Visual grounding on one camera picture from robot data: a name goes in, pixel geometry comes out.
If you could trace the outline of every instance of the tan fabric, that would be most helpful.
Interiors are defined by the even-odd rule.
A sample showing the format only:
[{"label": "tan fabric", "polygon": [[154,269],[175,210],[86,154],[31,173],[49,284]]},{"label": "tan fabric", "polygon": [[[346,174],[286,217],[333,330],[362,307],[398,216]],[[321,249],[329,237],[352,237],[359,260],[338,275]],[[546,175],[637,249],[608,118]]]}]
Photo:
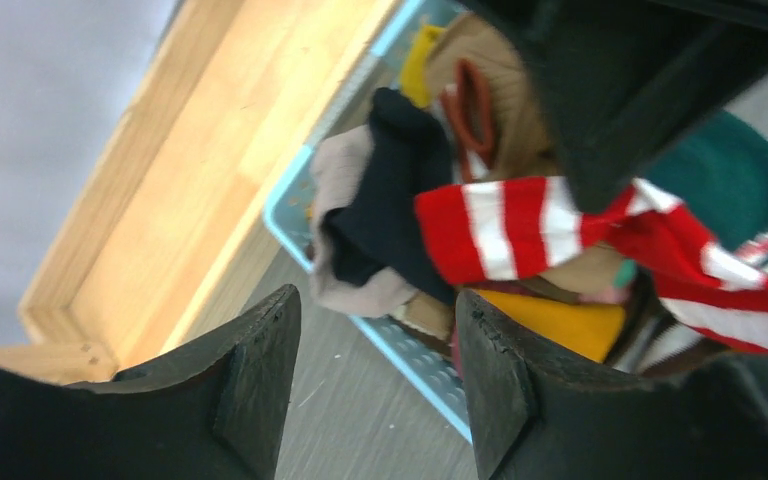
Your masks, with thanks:
[{"label": "tan fabric", "polygon": [[459,59],[487,79],[497,129],[495,167],[485,180],[559,174],[531,82],[513,46],[472,13],[456,18],[431,49],[425,80],[432,98],[454,82]]},{"label": "tan fabric", "polygon": [[609,245],[598,243],[540,276],[564,290],[595,295],[614,285],[624,259]]},{"label": "tan fabric", "polygon": [[452,307],[447,307],[422,292],[390,316],[416,331],[444,341],[448,341],[452,336],[455,324],[455,312]]}]

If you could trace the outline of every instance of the basket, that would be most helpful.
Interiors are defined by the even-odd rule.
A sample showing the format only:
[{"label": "basket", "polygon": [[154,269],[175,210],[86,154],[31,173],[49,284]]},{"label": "basket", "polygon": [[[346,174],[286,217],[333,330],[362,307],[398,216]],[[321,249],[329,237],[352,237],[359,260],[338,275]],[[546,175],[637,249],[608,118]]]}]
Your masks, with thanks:
[{"label": "basket", "polygon": [[[348,130],[357,113],[365,114],[368,94],[377,86],[394,85],[404,56],[423,22],[448,24],[459,8],[442,0],[408,0],[396,11],[364,58],[349,75],[310,138],[273,188],[264,207],[263,220],[269,231],[289,254],[310,271],[304,254],[311,234],[305,209],[313,199],[313,182],[308,163],[315,146],[330,136]],[[388,318],[349,319],[463,437],[472,442],[466,411],[466,397],[457,372],[437,352],[414,340]]]}]

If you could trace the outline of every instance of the wooden board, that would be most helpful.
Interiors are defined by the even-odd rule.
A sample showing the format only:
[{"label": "wooden board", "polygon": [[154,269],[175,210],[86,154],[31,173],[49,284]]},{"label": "wooden board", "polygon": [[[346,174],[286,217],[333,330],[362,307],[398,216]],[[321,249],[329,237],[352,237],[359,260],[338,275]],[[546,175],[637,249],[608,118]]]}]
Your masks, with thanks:
[{"label": "wooden board", "polygon": [[[176,346],[394,6],[189,0],[23,298],[32,338],[122,367]],[[277,249],[258,242],[251,278]]]},{"label": "wooden board", "polygon": [[105,382],[116,362],[104,346],[93,342],[49,343],[0,347],[0,368],[44,382]]}]

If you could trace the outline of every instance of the mustard yellow cloth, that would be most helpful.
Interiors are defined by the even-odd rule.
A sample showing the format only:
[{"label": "mustard yellow cloth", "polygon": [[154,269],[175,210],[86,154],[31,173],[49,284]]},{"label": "mustard yellow cloth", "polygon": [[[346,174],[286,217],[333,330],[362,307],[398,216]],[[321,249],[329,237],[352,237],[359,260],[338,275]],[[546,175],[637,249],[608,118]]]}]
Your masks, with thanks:
[{"label": "mustard yellow cloth", "polygon": [[443,30],[443,27],[435,25],[420,27],[399,72],[402,93],[419,108],[431,105],[431,93],[425,85],[425,59]]},{"label": "mustard yellow cloth", "polygon": [[620,305],[567,305],[554,300],[475,290],[520,325],[594,362],[603,362],[625,321]]}]

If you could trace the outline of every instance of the red and white striped scarf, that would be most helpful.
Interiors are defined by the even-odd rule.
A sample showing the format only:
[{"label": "red and white striped scarf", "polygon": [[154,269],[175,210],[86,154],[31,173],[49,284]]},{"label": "red and white striped scarf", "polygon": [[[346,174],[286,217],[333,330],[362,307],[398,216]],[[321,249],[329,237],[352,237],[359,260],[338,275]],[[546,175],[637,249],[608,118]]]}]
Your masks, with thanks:
[{"label": "red and white striped scarf", "polygon": [[682,323],[735,349],[768,352],[768,275],[727,252],[682,200],[635,179],[583,214],[563,177],[451,185],[415,200],[426,249],[454,285],[537,275],[605,241],[653,273]]}]

